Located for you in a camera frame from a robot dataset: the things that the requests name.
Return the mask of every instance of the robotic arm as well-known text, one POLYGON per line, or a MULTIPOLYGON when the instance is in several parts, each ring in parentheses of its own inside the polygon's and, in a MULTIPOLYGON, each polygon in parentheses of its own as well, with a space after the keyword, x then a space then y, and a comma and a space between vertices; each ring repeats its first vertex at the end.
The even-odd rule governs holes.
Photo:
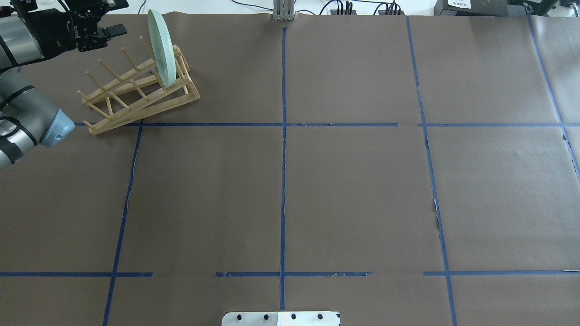
POLYGON ((39 143, 55 146, 74 129, 72 120, 15 68, 74 48, 104 48, 112 37, 127 33, 122 24, 98 27, 107 12, 127 8, 126 0, 64 0, 68 7, 62 1, 64 13, 33 11, 36 0, 0 7, 0 171, 39 143), (11 16, 14 11, 18 16, 11 16))

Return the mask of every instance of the metal bracket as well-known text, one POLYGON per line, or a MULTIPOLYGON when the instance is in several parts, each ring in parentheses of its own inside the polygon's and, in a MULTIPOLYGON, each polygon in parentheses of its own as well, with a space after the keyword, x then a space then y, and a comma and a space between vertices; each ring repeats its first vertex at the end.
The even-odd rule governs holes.
POLYGON ((340 326, 336 311, 266 311, 227 313, 222 326, 340 326))
POLYGON ((294 20, 294 0, 274 0, 274 20, 294 20))

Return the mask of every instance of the white label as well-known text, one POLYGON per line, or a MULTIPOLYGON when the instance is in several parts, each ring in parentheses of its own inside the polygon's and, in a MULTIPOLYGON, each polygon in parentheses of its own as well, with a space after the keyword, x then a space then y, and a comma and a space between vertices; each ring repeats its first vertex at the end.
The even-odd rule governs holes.
POLYGON ((471 0, 447 0, 449 6, 471 9, 471 0))

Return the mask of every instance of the light blue joint cap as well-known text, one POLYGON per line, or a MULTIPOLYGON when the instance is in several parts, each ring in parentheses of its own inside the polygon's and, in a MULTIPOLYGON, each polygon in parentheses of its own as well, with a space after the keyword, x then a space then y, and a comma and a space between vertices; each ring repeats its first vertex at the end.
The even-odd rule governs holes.
POLYGON ((40 143, 45 147, 52 148, 68 136, 73 129, 74 122, 67 117, 63 110, 59 109, 40 143))

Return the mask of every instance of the white background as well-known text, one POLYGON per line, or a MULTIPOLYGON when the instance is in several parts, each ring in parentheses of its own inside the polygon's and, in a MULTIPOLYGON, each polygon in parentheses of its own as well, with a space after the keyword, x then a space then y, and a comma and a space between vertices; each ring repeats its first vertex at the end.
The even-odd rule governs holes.
MULTIPOLYGON (((143 0, 128 0, 129 7, 126 9, 120 9, 110 12, 110 14, 127 14, 127 13, 137 13, 139 6, 143 3, 143 0)), ((39 9, 46 8, 59 8, 58 2, 56 0, 37 0, 39 9)), ((251 3, 254 5, 260 5, 268 8, 272 8, 272 0, 239 0, 239 2, 251 3)), ((320 13, 320 9, 327 2, 327 0, 296 0, 295 10, 308 9, 316 14, 320 13)), ((397 0, 397 3, 401 6, 401 9, 406 15, 432 15, 433 6, 437 0, 397 0)), ((7 6, 9 0, 0 0, 0 5, 7 6)), ((357 11, 359 15, 371 15, 377 6, 377 3, 363 3, 355 2, 353 9, 357 11)), ((237 5, 231 0, 147 0, 142 13, 147 13, 148 9, 154 9, 161 13, 167 12, 184 12, 184 13, 228 13, 228 14, 245 14, 245 13, 258 13, 267 12, 266 10, 261 10, 259 8, 246 7, 242 5, 237 5)), ((332 3, 327 6, 326 14, 330 14, 330 9, 336 9, 336 3, 332 3)), ((550 16, 573 16, 573 11, 568 8, 557 6, 556 10, 550 12, 550 16)))

